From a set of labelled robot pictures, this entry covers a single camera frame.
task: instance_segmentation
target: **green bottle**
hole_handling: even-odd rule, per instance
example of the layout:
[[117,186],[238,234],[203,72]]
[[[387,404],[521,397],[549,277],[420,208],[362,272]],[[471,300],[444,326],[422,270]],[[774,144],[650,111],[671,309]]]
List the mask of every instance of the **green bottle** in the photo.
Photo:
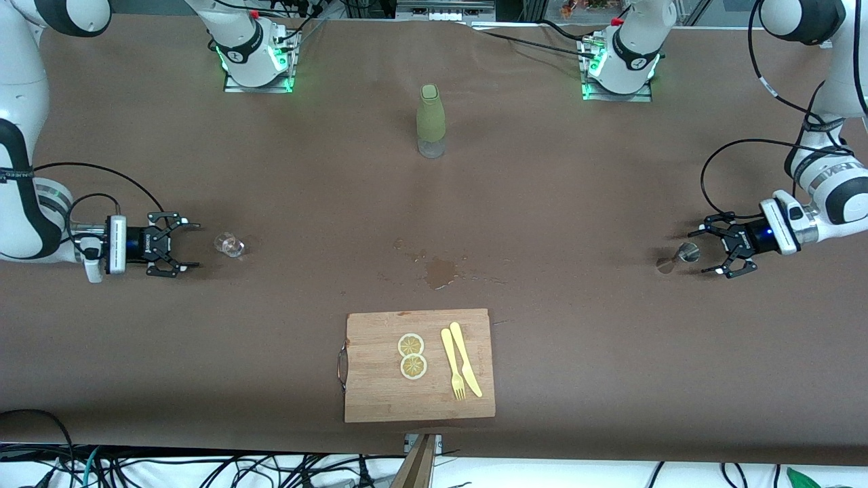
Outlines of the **green bottle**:
[[446,113],[436,85],[424,85],[419,92],[416,133],[419,153],[431,159],[443,155],[446,150]]

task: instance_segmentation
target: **wooden cutting board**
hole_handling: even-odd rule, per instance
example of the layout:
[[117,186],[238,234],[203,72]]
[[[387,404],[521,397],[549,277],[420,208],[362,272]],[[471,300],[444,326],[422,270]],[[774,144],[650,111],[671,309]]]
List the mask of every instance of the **wooden cutting board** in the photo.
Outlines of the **wooden cutting board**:
[[[449,360],[440,331],[461,324],[467,355],[483,396],[465,384],[466,399],[452,393]],[[428,370],[419,379],[401,374],[398,341],[406,333],[422,337]],[[463,364],[455,348],[460,371]],[[473,419],[494,417],[494,374],[488,310],[424,310],[351,313],[346,320],[345,422]]]

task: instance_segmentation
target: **metal handle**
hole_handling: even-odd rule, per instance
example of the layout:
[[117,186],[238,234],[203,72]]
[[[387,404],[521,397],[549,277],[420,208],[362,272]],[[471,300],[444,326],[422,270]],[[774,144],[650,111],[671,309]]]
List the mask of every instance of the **metal handle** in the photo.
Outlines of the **metal handle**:
[[346,358],[346,368],[347,368],[347,370],[350,369],[350,360],[349,360],[349,356],[346,353],[347,342],[349,342],[349,341],[345,340],[344,346],[340,348],[340,351],[338,351],[338,381],[340,381],[340,391],[343,393],[346,393],[346,380],[340,374],[340,372],[341,372],[341,359],[342,358]]

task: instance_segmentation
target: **yellow knife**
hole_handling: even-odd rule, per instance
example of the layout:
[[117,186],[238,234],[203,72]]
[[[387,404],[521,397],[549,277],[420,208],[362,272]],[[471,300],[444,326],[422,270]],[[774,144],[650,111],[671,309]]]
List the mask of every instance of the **yellow knife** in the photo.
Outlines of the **yellow knife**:
[[483,396],[483,391],[479,388],[477,377],[473,374],[473,368],[470,367],[470,360],[467,359],[467,349],[464,347],[464,336],[461,334],[461,326],[458,322],[449,324],[449,330],[452,332],[452,339],[458,345],[458,351],[461,353],[461,374],[467,380],[467,386],[478,396]]

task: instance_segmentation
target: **black cable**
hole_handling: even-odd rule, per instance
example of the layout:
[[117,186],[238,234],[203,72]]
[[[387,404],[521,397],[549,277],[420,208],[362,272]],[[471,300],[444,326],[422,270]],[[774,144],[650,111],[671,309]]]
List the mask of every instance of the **black cable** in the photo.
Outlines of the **black cable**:
[[[15,413],[35,413],[37,415],[42,415],[43,417],[48,417],[49,419],[51,419],[51,421],[54,422],[55,425],[57,425],[57,427],[60,429],[60,432],[62,432],[63,439],[66,440],[66,445],[69,448],[69,460],[72,463],[72,469],[75,469],[76,453],[72,445],[72,438],[69,436],[69,431],[66,429],[66,425],[64,425],[63,422],[61,422],[54,413],[39,410],[38,408],[18,408],[16,410],[7,410],[6,412],[0,412],[0,419]],[[73,487],[74,481],[75,477],[69,477],[69,488]]]
[[304,483],[305,475],[309,477],[311,468],[325,458],[326,456],[322,454],[305,455],[301,463],[297,465],[293,471],[290,472],[289,477],[284,480],[285,486],[287,488],[296,488],[301,486]]
[[367,5],[350,5],[350,3],[347,2],[346,0],[339,0],[339,1],[342,4],[346,5],[347,7],[351,8],[351,9],[356,9],[356,10],[370,9],[371,7],[374,6],[373,2],[371,2],[370,0],[368,0]]
[[568,39],[572,39],[574,41],[581,41],[583,37],[590,34],[590,32],[589,32],[588,34],[581,34],[580,36],[574,36],[574,35],[570,34],[569,32],[567,32],[566,30],[561,29],[560,25],[558,25],[558,24],[556,24],[556,23],[554,23],[554,22],[552,22],[546,18],[541,18],[540,20],[536,21],[536,23],[548,25],[552,29],[556,30],[557,33],[560,34],[561,36],[564,36]]
[[230,9],[238,9],[238,10],[247,10],[247,11],[256,10],[257,12],[268,12],[268,13],[272,13],[272,14],[283,14],[283,13],[285,13],[284,10],[286,10],[286,8],[284,8],[283,10],[256,9],[254,7],[247,7],[246,5],[232,5],[231,3],[226,3],[223,0],[213,0],[213,1],[215,3],[219,3],[220,5],[223,5],[224,7],[229,7]]
[[202,481],[202,484],[199,485],[199,488],[208,488],[208,486],[211,486],[215,479],[220,476],[220,473],[223,472],[223,470],[225,470],[227,466],[232,464],[236,459],[241,459],[241,456],[232,456],[230,459],[220,463],[220,465],[214,468],[214,470],[211,471],[211,474],[209,474],[207,478]]
[[[723,152],[727,148],[730,148],[730,147],[735,146],[737,144],[744,144],[744,143],[748,143],[748,142],[759,142],[759,143],[764,143],[764,144],[774,144],[774,145],[778,145],[778,146],[786,146],[788,148],[804,149],[804,150],[812,151],[813,153],[820,153],[820,154],[825,154],[825,155],[852,155],[853,154],[852,151],[850,151],[848,149],[829,150],[829,149],[808,148],[807,146],[802,146],[799,144],[793,144],[792,142],[775,141],[774,139],[749,138],[749,139],[739,139],[738,141],[732,141],[732,142],[729,142],[728,144],[724,144],[723,146],[720,146],[720,148],[718,148],[716,151],[714,151],[708,157],[708,159],[705,161],[705,164],[702,165],[702,171],[700,172],[700,189],[702,190],[702,196],[705,198],[706,202],[708,203],[708,206],[713,208],[718,214],[724,214],[725,212],[723,210],[721,210],[717,205],[714,205],[714,203],[711,201],[711,198],[708,196],[708,192],[706,191],[705,173],[706,173],[706,170],[708,169],[708,165],[711,163],[711,161],[714,159],[715,156],[717,156],[718,154],[720,154],[721,152]],[[762,213],[752,214],[752,215],[734,215],[733,217],[735,217],[736,219],[755,219],[755,218],[761,217],[761,216],[762,216]]]
[[[41,451],[42,448],[41,448],[41,447],[35,447],[35,448],[32,449],[32,450],[35,450],[35,451]],[[14,459],[5,459],[3,462],[6,462],[6,461],[14,461]],[[40,461],[40,460],[38,460],[38,459],[31,460],[30,462],[38,463],[38,464],[40,464],[40,465],[46,465],[46,466],[48,466],[48,467],[50,467],[50,468],[52,468],[52,469],[55,469],[55,470],[57,470],[57,471],[59,471],[59,472],[66,473],[66,474],[70,475],[74,481],[78,482],[79,485],[83,485],[83,484],[84,484],[84,481],[83,481],[83,480],[78,476],[78,474],[83,473],[83,470],[75,470],[75,471],[71,471],[69,468],[66,467],[66,465],[65,465],[64,463],[61,463],[61,464],[58,466],[58,465],[53,465],[53,464],[51,464],[51,463],[47,463],[47,462],[45,462],[45,461]],[[95,481],[91,481],[90,483],[88,483],[88,486],[85,487],[85,488],[89,488],[90,486],[98,486],[99,483],[100,483],[100,480],[99,480],[99,479],[97,479],[97,480],[95,480]],[[132,485],[134,485],[135,488],[141,488],[141,486],[134,484],[132,481],[130,481],[129,483],[132,484]]]
[[751,57],[753,73],[756,74],[759,82],[762,83],[764,87],[766,87],[768,92],[772,94],[775,100],[785,104],[787,107],[791,107],[798,110],[799,112],[802,112],[803,114],[807,114],[809,113],[807,109],[803,109],[799,105],[796,105],[795,103],[790,102],[789,100],[781,96],[777,91],[775,91],[774,88],[772,88],[772,85],[770,85],[768,81],[766,81],[766,78],[762,76],[762,73],[760,73],[760,66],[757,64],[757,56],[753,52],[753,19],[756,17],[757,10],[760,9],[763,1],[764,0],[756,0],[756,2],[753,3],[753,8],[751,9],[751,16],[747,20],[747,52],[748,54],[750,54]]
[[358,486],[357,488],[374,488],[374,479],[368,472],[368,463],[365,456],[358,455]]
[[[99,193],[99,192],[88,193],[87,195],[83,195],[83,196],[77,198],[75,201],[73,201],[72,205],[69,206],[69,210],[66,211],[66,217],[65,217],[66,235],[69,237],[70,240],[72,240],[72,246],[79,253],[81,253],[82,256],[84,256],[88,260],[100,260],[104,257],[104,255],[102,253],[102,250],[97,251],[97,254],[86,253],[84,251],[84,249],[82,249],[82,246],[78,242],[76,242],[75,239],[73,239],[72,228],[71,228],[72,227],[72,211],[76,208],[76,205],[78,205],[79,203],[87,200],[88,198],[93,198],[95,196],[101,196],[101,197],[108,198],[109,200],[113,201],[115,203],[115,215],[121,214],[121,204],[118,203],[117,199],[112,195],[105,194],[105,193]],[[97,235],[97,234],[91,234],[88,232],[80,232],[80,233],[76,234],[76,237],[95,237],[101,243],[104,243],[103,238],[105,236]]]
[[292,12],[290,12],[289,9],[286,7],[286,2],[284,2],[283,0],[278,0],[278,1],[280,2],[280,6],[283,7],[283,11],[286,13],[286,18],[289,18],[289,16],[292,14]]
[[[378,456],[364,456],[365,461],[372,461],[375,459],[403,459],[405,456],[392,456],[392,455],[378,455]],[[352,471],[351,469],[340,467],[343,465],[348,465],[350,463],[358,462],[357,458],[345,459],[343,461],[339,461],[337,463],[322,467],[322,468],[313,468],[312,465],[306,468],[305,472],[309,475],[322,474],[326,472],[337,472],[337,471]],[[285,488],[299,488],[301,487],[301,483],[297,481],[295,484],[289,484]]]
[[191,465],[191,464],[215,464],[222,463],[224,461],[232,461],[233,458],[217,458],[217,459],[190,459],[188,461],[164,461],[162,459],[134,459],[131,461],[126,461],[121,465],[121,468],[125,468],[131,465],[138,465],[139,463],[150,463],[154,465]]
[[278,37],[277,42],[282,43],[286,39],[291,39],[291,38],[295,37],[305,28],[305,26],[307,25],[308,22],[311,22],[313,19],[317,18],[318,15],[319,15],[319,13],[316,13],[316,14],[313,14],[312,16],[307,17],[304,21],[302,21],[301,25],[297,29],[293,30],[293,32],[287,34],[286,36]]
[[138,181],[136,181],[136,180],[130,178],[129,176],[126,176],[124,173],[121,173],[120,171],[115,171],[115,170],[112,169],[112,168],[106,168],[106,167],[104,167],[104,166],[100,166],[100,165],[98,165],[98,164],[91,164],[91,163],[89,163],[89,162],[50,162],[50,163],[48,163],[48,164],[43,164],[42,166],[37,166],[37,167],[33,168],[33,171],[36,172],[36,171],[40,171],[40,170],[42,170],[42,169],[56,168],[56,167],[58,167],[58,166],[80,166],[80,167],[83,167],[83,168],[100,169],[101,171],[107,171],[107,172],[111,173],[112,175],[120,176],[120,177],[123,178],[124,180],[127,180],[127,181],[129,181],[130,183],[133,183],[133,184],[134,184],[137,188],[139,188],[139,189],[140,189],[140,190],[141,190],[145,195],[147,195],[148,198],[151,199],[151,201],[152,201],[152,202],[157,206],[157,208],[160,209],[161,212],[165,212],[165,211],[166,211],[166,210],[163,209],[163,207],[162,207],[162,205],[160,204],[160,202],[157,201],[156,197],[154,197],[154,196],[151,194],[151,192],[148,191],[147,188],[143,187],[143,186],[142,186]]
[[[264,472],[258,472],[258,471],[256,471],[255,469],[253,469],[253,470],[251,470],[251,471],[249,471],[249,472],[252,472],[253,474],[258,474],[258,475],[260,475],[260,476],[262,476],[262,477],[265,477],[265,479],[267,479],[269,482],[271,482],[271,484],[272,484],[272,488],[275,488],[274,480],[272,479],[272,477],[268,476],[268,475],[265,474]],[[238,486],[238,485],[230,485],[230,488],[236,488],[237,486]]]
[[237,486],[238,483],[240,483],[241,480],[242,480],[242,479],[243,479],[243,478],[244,478],[244,477],[245,477],[245,476],[246,476],[250,471],[252,471],[252,472],[257,472],[257,471],[256,471],[256,466],[261,465],[262,463],[265,463],[268,459],[273,459],[273,458],[274,458],[273,455],[272,455],[272,456],[265,456],[264,458],[260,459],[259,461],[256,461],[256,462],[253,463],[252,465],[249,465],[249,466],[247,466],[247,467],[245,467],[245,468],[243,468],[243,469],[238,469],[238,461],[235,461],[235,466],[236,466],[236,469],[238,469],[238,472],[235,474],[235,478],[233,479],[233,482],[232,482],[232,484],[231,484],[230,486],[232,486],[232,487]]
[[856,97],[862,116],[868,116],[868,106],[865,106],[865,93],[862,92],[862,74],[859,72],[859,30],[862,23],[862,0],[856,0],[856,16],[853,19],[853,82],[856,84]]
[[504,36],[503,34],[495,34],[494,32],[489,32],[487,30],[480,30],[480,32],[482,32],[483,34],[487,34],[489,36],[499,37],[501,39],[506,39],[507,41],[515,41],[517,43],[528,44],[529,46],[536,46],[537,48],[550,49],[553,51],[563,52],[563,53],[571,54],[573,56],[587,57],[588,59],[594,57],[594,55],[592,55],[591,53],[582,53],[582,52],[571,50],[571,49],[556,48],[555,46],[548,46],[546,44],[534,43],[532,41],[525,41],[524,39],[519,39],[517,37]]
[[[735,469],[739,471],[739,475],[741,476],[741,488],[750,488],[747,485],[747,478],[745,478],[745,472],[741,470],[741,465],[738,463],[733,463],[735,465]],[[720,474],[723,475],[723,478],[729,483],[732,488],[739,488],[733,483],[733,481],[729,478],[727,474],[727,463],[720,463]]]
[[661,461],[657,463],[657,466],[654,468],[654,472],[651,473],[651,479],[648,481],[648,488],[654,488],[654,484],[657,483],[657,476],[660,474],[660,470],[663,469],[663,465],[666,461]]
[[120,459],[118,459],[118,458],[110,459],[110,461],[108,462],[108,467],[111,468],[113,471],[117,472],[117,477],[118,477],[118,479],[121,480],[121,486],[123,486],[123,488],[129,488],[129,485],[135,485],[135,483],[132,483],[132,482],[129,484],[127,483],[128,482],[127,476],[125,474],[123,474],[123,469],[121,468],[121,460]]

